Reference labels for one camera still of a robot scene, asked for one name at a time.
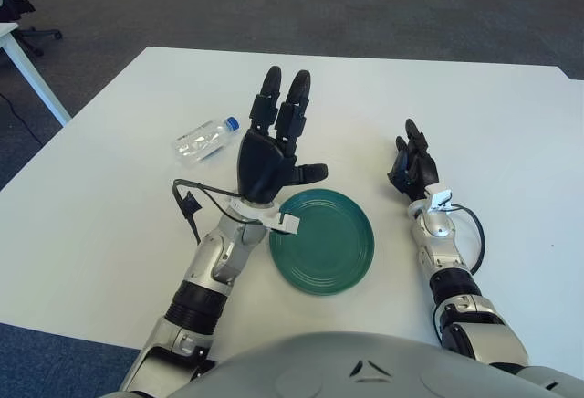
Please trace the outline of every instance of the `robot forearm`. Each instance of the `robot forearm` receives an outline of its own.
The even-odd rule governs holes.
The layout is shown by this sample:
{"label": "robot forearm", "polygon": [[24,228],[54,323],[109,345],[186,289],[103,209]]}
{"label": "robot forearm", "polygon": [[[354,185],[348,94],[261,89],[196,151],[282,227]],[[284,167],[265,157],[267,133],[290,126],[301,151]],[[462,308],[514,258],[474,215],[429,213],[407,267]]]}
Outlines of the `robot forearm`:
{"label": "robot forearm", "polygon": [[[241,217],[229,210],[235,217]],[[203,373],[215,325],[251,250],[266,234],[263,225],[223,216],[197,247],[172,304],[130,368],[122,391],[168,396]]]}
{"label": "robot forearm", "polygon": [[447,215],[451,192],[436,183],[425,200],[410,205],[412,236],[433,293],[433,320],[450,351],[499,367],[526,366],[527,352],[511,328],[482,296],[454,243],[454,223]]}

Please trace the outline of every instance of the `table leg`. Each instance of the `table leg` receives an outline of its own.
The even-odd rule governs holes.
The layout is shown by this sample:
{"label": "table leg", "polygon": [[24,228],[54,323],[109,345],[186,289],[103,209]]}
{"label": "table leg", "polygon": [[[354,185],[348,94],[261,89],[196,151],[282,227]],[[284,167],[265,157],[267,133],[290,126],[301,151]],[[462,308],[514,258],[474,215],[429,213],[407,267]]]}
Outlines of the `table leg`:
{"label": "table leg", "polygon": [[57,121],[60,122],[62,126],[65,126],[65,124],[71,121],[71,116],[65,110],[58,98],[55,97],[53,91],[40,76],[37,69],[33,66],[12,35],[6,35],[3,48],[26,81],[28,81],[28,84],[35,90],[38,97],[40,97],[45,105],[47,105]]}

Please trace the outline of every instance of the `office chair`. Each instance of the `office chair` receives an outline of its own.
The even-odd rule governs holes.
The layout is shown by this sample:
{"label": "office chair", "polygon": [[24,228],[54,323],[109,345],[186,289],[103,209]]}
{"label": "office chair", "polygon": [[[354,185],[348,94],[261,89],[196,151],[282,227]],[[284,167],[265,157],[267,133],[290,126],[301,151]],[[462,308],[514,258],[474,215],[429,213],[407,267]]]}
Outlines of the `office chair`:
{"label": "office chair", "polygon": [[[35,7],[28,0],[3,0],[2,6],[0,6],[0,22],[13,22],[20,19],[22,13],[34,11]],[[36,56],[42,56],[44,54],[43,50],[28,42],[26,40],[27,37],[52,36],[55,39],[63,37],[60,30],[37,30],[33,26],[27,29],[18,28],[12,32],[12,35],[21,45]]]}

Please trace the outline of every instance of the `desk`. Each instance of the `desk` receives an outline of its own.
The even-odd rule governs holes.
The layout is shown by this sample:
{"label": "desk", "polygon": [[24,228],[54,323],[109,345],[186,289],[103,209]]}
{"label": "desk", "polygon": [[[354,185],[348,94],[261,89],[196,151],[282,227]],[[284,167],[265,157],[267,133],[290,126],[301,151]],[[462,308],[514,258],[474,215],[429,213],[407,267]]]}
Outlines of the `desk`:
{"label": "desk", "polygon": [[12,34],[10,34],[12,30],[16,30],[17,28],[18,24],[14,22],[0,23],[0,47],[4,49],[22,76],[26,79],[32,89],[35,90],[38,97],[43,100],[43,103],[45,103],[61,126],[64,126],[71,121],[71,116],[65,110],[58,98],[55,97],[55,94],[48,84],[43,80],[40,74],[38,74],[37,69],[33,66],[25,52],[12,37]]}
{"label": "desk", "polygon": [[[356,287],[316,298],[286,283],[264,241],[235,284],[212,356],[317,330],[436,343],[408,202],[386,177],[411,117],[454,201],[483,222],[483,293],[534,364],[583,377],[584,91],[552,67],[146,48],[0,193],[0,321],[139,348],[195,249],[172,179],[235,188],[238,143],[187,170],[171,141],[211,118],[235,115],[247,127],[273,64],[283,95],[310,70],[298,161],[329,168],[326,181],[278,200],[310,186],[346,194],[370,218],[375,257]],[[201,203],[203,233],[219,213]],[[473,262],[472,222],[454,217]]]}

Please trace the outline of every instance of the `plastic water bottle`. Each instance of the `plastic water bottle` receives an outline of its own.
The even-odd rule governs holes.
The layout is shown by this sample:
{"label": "plastic water bottle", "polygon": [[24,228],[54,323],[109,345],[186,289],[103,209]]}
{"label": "plastic water bottle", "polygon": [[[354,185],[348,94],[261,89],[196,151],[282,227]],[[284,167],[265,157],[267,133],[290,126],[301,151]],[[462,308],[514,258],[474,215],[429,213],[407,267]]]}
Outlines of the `plastic water bottle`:
{"label": "plastic water bottle", "polygon": [[172,146],[182,163],[192,164],[225,146],[237,129],[239,123],[234,117],[207,121],[180,137]]}

